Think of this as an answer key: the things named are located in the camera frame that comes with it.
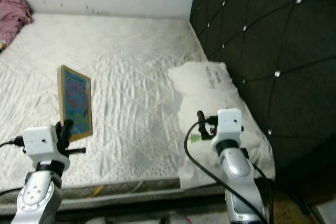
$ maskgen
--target quilted mattress cover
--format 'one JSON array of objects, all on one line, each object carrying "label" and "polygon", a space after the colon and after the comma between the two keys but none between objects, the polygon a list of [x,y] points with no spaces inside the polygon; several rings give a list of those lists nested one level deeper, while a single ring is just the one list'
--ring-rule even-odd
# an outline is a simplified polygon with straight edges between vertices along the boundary
[{"label": "quilted mattress cover", "polygon": [[[91,78],[93,120],[93,136],[70,144],[87,152],[70,156],[65,197],[88,197],[100,185],[111,193],[178,188],[179,127],[166,71],[206,60],[188,21],[47,14],[33,20],[0,54],[0,143],[59,121],[57,67],[64,64]],[[16,146],[0,150],[0,163],[0,191],[23,186],[33,171]],[[1,197],[0,206],[13,197]]]}]

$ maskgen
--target pillow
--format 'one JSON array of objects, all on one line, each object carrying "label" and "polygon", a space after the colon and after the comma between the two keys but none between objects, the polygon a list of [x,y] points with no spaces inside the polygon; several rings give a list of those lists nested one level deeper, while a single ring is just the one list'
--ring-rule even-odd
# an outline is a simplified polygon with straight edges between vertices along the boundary
[{"label": "pillow", "polygon": [[[181,129],[181,153],[178,171],[181,189],[213,184],[214,180],[196,167],[185,155],[183,141],[189,128],[197,122],[197,111],[205,116],[217,115],[219,109],[238,108],[242,111],[244,131],[240,135],[247,148],[249,160],[255,163],[270,179],[275,178],[275,163],[271,145],[254,121],[247,105],[238,94],[224,63],[187,62],[168,70],[171,81],[174,106]],[[190,154],[216,176],[224,178],[219,158],[211,148],[210,141],[198,141],[200,133],[195,127],[188,141]]]}]

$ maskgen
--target pink blanket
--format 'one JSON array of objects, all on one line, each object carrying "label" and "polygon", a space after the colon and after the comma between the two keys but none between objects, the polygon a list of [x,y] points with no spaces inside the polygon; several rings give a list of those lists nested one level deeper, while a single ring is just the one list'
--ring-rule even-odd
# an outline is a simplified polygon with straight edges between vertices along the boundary
[{"label": "pink blanket", "polygon": [[0,51],[30,22],[29,6],[25,0],[0,0]]}]

